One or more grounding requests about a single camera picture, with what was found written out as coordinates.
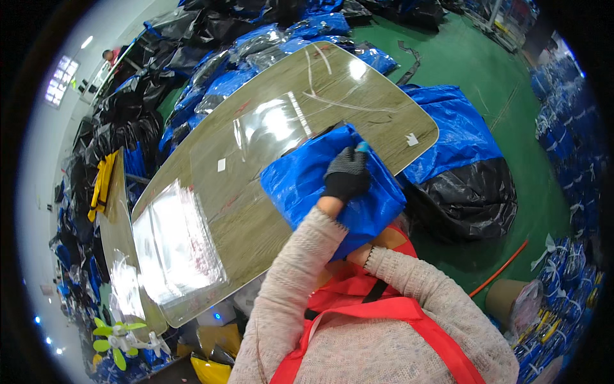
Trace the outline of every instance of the glove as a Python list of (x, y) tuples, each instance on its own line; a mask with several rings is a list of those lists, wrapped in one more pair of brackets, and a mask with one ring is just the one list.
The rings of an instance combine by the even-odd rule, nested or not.
[(346, 147), (328, 166), (324, 174), (322, 196), (332, 196), (347, 204), (352, 197), (362, 195), (371, 184), (367, 164), (368, 144), (364, 141), (357, 148)]

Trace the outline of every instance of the wooden table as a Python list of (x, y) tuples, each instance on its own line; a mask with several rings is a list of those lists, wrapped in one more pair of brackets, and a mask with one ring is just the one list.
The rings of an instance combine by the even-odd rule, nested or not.
[[(109, 272), (113, 271), (113, 261), (122, 257), (120, 251), (126, 257), (126, 264), (136, 267), (139, 270), (139, 262), (136, 258), (136, 248), (132, 238), (132, 226), (128, 213), (128, 199), (126, 197), (126, 184), (123, 171), (123, 147), (120, 148), (115, 163), (113, 173), (109, 182), (109, 195), (107, 196), (107, 207), (104, 214), (98, 215), (100, 223), (100, 237), (103, 243), (104, 259), (107, 263)], [(162, 316), (158, 305), (147, 295), (143, 287), (139, 288), (141, 295), (141, 305), (145, 319), (128, 315), (129, 323), (146, 323), (147, 328), (134, 330), (134, 335), (142, 342), (149, 342), (150, 331), (155, 331), (157, 335), (164, 333), (168, 326)]]
[(317, 42), (264, 70), (220, 104), (158, 170), (132, 212), (176, 179), (202, 201), (228, 283), (161, 306), (179, 327), (267, 270), (292, 233), (259, 174), (286, 150), (341, 120), (393, 174), (438, 138), (436, 123), (390, 80), (343, 49)]

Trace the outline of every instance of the green floor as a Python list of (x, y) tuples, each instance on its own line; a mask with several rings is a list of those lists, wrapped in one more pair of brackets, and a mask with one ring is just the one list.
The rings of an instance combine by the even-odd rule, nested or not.
[[(397, 81), (414, 63), (412, 54), (398, 48), (416, 49), (421, 65), (410, 82), (419, 85), (453, 84), (484, 117), (508, 162), (518, 194), (518, 214), (510, 233), (493, 241), (445, 246), (425, 233), (411, 235), (418, 257), (429, 261), (456, 280), (468, 293), (488, 279), (529, 240), (527, 247), (502, 272), (504, 278), (529, 280), (530, 262), (544, 250), (548, 233), (569, 233), (569, 208), (553, 178), (546, 154), (535, 139), (539, 102), (530, 88), (530, 78), (521, 55), (510, 55), (472, 26), (466, 17), (446, 16), (438, 34), (398, 26), (374, 17), (370, 26), (355, 28), (356, 42), (370, 41), (391, 55), (401, 68), (388, 77)], [(484, 307), (488, 287), (474, 297)]]

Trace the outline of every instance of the white label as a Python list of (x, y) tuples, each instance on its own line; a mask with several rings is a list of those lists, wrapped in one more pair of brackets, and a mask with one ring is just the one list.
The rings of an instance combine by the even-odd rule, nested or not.
[(226, 169), (226, 158), (217, 161), (217, 171), (221, 172)]
[(407, 138), (407, 144), (410, 147), (413, 147), (414, 145), (416, 145), (418, 143), (418, 139), (416, 139), (416, 137), (414, 136), (413, 133), (410, 133), (409, 136), (405, 136)]

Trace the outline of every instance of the small fan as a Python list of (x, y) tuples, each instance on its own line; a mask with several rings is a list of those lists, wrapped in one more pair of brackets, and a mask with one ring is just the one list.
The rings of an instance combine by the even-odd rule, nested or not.
[(92, 333), (96, 336), (107, 337), (107, 340), (94, 341), (94, 349), (98, 352), (104, 352), (109, 350), (109, 348), (113, 348), (113, 361), (115, 361), (115, 365), (121, 370), (126, 370), (126, 359), (120, 350), (130, 356), (136, 356), (139, 353), (139, 350), (133, 346), (132, 341), (128, 340), (126, 335), (133, 329), (143, 328), (147, 325), (143, 323), (126, 325), (118, 321), (114, 326), (107, 327), (99, 318), (94, 318), (94, 322), (97, 328)]

